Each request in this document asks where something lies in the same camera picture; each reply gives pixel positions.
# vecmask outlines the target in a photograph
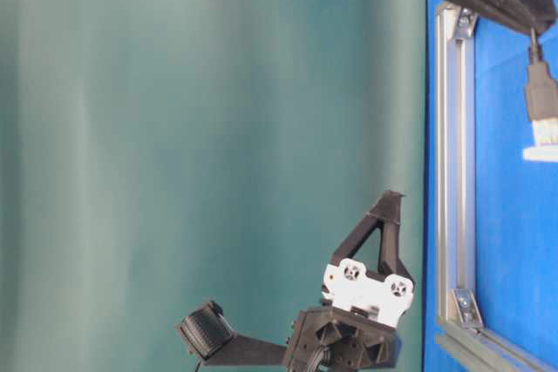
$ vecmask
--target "blue panel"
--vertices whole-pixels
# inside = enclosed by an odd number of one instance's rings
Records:
[[[424,371],[460,372],[464,369],[436,344],[442,333],[436,325],[436,8],[439,0],[428,0],[428,94],[426,120],[426,275]]]
[[[542,38],[558,75],[558,30]],[[487,326],[558,367],[558,165],[526,162],[528,40],[481,20],[476,50],[477,293]]]

